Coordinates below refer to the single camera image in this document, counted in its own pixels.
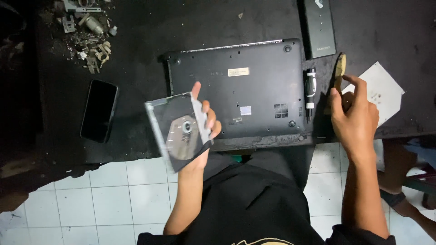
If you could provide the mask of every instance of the hand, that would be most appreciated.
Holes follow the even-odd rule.
[[[192,96],[194,99],[197,99],[198,94],[200,93],[201,83],[199,81],[195,82],[192,88]],[[203,101],[203,112],[207,113],[208,119],[206,121],[206,127],[211,129],[210,139],[215,138],[221,132],[221,122],[217,121],[217,117],[215,115],[214,110],[210,108],[209,101]],[[193,170],[203,170],[206,166],[209,156],[209,149],[205,150],[201,155],[195,158],[192,162],[190,162],[186,167],[184,167],[180,172],[192,172]]]
[[[356,88],[355,93],[346,93],[342,97],[335,88],[330,90],[334,132],[347,151],[348,157],[373,156],[374,134],[379,119],[377,107],[367,99],[364,80],[348,75],[342,78]]]

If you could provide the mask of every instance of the laptop label sticker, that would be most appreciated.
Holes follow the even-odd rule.
[[[251,106],[241,106],[241,116],[251,115]]]
[[[227,73],[229,77],[250,75],[250,67],[228,69]]]

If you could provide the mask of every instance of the person's left hand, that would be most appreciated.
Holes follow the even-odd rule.
[[[192,87],[192,96],[197,99],[200,93],[201,83],[199,81],[195,82]],[[210,108],[209,101],[203,101],[203,112],[207,113],[208,119],[206,121],[206,127],[211,129],[210,139],[215,138],[221,132],[221,122],[217,120],[214,110]],[[186,167],[184,167],[180,172],[190,172],[194,170],[203,170],[206,166],[209,156],[209,149],[205,150],[201,155],[190,162]]]

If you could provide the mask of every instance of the white tiled floor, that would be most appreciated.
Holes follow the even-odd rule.
[[[382,168],[382,145],[374,145]],[[324,239],[341,222],[348,165],[340,144],[316,147],[304,193],[312,226]],[[435,220],[435,211],[425,211],[420,204],[422,193],[403,190]],[[14,212],[0,214],[0,244],[134,245],[142,232],[162,234],[176,196],[177,174],[160,158],[108,163],[79,178],[41,187]],[[383,208],[397,244],[436,245],[413,220],[386,203]]]

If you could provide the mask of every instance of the laptop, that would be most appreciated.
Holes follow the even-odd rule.
[[[301,42],[285,39],[167,54],[171,95],[200,81],[221,121],[217,139],[305,130]]]

